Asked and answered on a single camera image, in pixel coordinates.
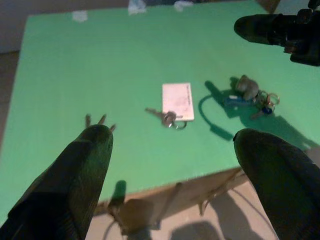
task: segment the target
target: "green tabletop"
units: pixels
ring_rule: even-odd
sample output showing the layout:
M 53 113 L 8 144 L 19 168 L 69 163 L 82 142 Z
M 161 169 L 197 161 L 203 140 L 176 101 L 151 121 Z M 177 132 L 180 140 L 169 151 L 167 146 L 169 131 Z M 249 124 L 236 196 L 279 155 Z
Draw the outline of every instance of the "green tabletop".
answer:
M 127 9 L 90 10 L 82 23 L 71 13 L 31 16 L 1 151 L 0 222 L 84 129 L 87 113 L 93 122 L 106 113 L 107 123 L 117 124 L 101 200 L 119 180 L 132 193 L 238 167 L 231 137 L 245 127 L 302 149 L 320 142 L 320 68 L 234 33 L 238 18 L 262 13 L 254 1 L 237 1 L 183 12 L 156 6 L 131 16 Z M 255 109 L 219 105 L 219 90 L 242 74 L 280 96 L 274 116 L 252 121 Z M 162 84 L 186 82 L 195 116 L 186 129 L 165 128 L 145 112 L 162 109 Z

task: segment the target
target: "floor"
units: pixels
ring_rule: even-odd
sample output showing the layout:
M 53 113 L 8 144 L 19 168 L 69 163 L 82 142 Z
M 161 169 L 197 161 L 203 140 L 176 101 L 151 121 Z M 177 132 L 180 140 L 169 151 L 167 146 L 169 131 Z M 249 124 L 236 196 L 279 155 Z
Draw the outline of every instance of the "floor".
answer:
M 19 53 L 0 54 L 0 147 L 8 115 Z M 86 240 L 276 240 L 278 239 L 258 196 L 246 182 L 211 201 L 204 216 L 197 206 L 161 223 L 161 229 L 143 229 L 122 237 L 113 219 L 92 219 Z

